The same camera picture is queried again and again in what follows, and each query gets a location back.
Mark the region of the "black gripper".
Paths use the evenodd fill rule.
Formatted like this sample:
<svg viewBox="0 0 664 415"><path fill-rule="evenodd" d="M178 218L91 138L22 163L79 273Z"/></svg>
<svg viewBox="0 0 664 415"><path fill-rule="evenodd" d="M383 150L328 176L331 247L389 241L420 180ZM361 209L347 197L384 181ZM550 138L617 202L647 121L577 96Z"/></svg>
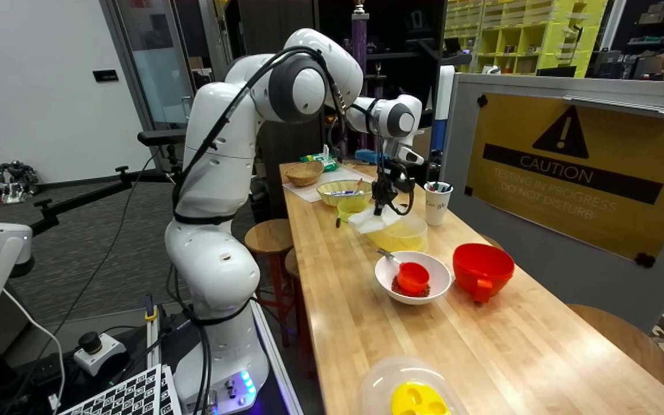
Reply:
<svg viewBox="0 0 664 415"><path fill-rule="evenodd" d="M384 161L375 167L379 176L372 185L373 188L373 213L380 217L388 212L388 202L395 200L396 193L411 193L414 180L408 174L408 166L400 161Z"/></svg>

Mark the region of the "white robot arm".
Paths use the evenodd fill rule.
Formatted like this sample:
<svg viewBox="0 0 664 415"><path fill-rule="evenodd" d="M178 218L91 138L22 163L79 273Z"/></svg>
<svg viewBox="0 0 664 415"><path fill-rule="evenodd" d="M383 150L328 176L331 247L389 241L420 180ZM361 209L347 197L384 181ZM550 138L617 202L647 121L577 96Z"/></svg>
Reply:
<svg viewBox="0 0 664 415"><path fill-rule="evenodd" d="M195 90L179 174L173 186L173 218L164 248L192 295L198 342L178 362L179 404L202 415L222 406L214 386L245 378L239 404L249 408L269 375L251 296L260 284L254 253L230 233L249 197L256 138L262 123L301 123L329 108L353 128L383 141L389 161L411 161L408 150L421 100L367 96L359 62L334 39L299 27L277 53L245 55L222 80Z"/></svg>

